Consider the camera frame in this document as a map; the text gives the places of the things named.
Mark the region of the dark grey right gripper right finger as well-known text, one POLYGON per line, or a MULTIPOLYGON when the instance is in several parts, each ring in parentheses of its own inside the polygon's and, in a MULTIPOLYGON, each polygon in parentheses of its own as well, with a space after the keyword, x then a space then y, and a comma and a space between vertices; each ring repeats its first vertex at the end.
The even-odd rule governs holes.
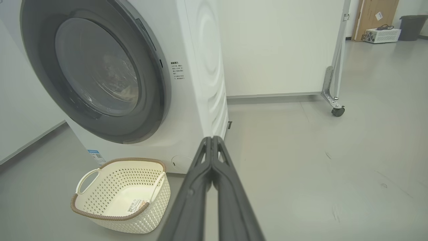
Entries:
POLYGON ((220 241, 264 241, 265 237, 223 139, 214 136, 212 170, 218 191, 220 241))

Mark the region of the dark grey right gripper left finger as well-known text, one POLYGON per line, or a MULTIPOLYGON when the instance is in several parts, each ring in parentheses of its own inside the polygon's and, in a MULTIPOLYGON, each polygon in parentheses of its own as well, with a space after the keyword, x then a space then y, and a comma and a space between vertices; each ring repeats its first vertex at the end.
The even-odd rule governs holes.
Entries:
POLYGON ((159 241, 204 239, 206 193, 211 185, 212 138, 202 139, 177 194, 159 241))

